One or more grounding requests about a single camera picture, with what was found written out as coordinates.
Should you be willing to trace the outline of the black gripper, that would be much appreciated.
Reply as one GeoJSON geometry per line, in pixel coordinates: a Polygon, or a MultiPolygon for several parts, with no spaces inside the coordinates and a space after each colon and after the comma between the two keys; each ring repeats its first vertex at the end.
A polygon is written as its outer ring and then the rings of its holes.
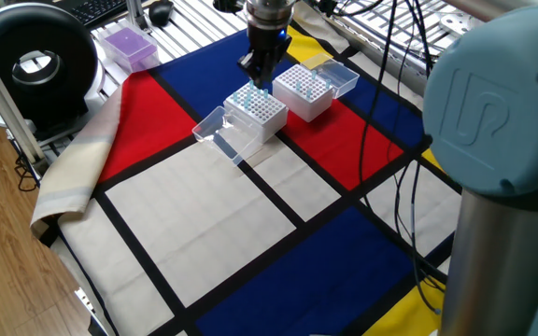
{"type": "Polygon", "coordinates": [[[249,78],[257,78],[255,85],[262,88],[272,80],[277,64],[282,60],[291,43],[285,27],[262,29],[248,26],[249,51],[240,57],[237,65],[249,78]]]}

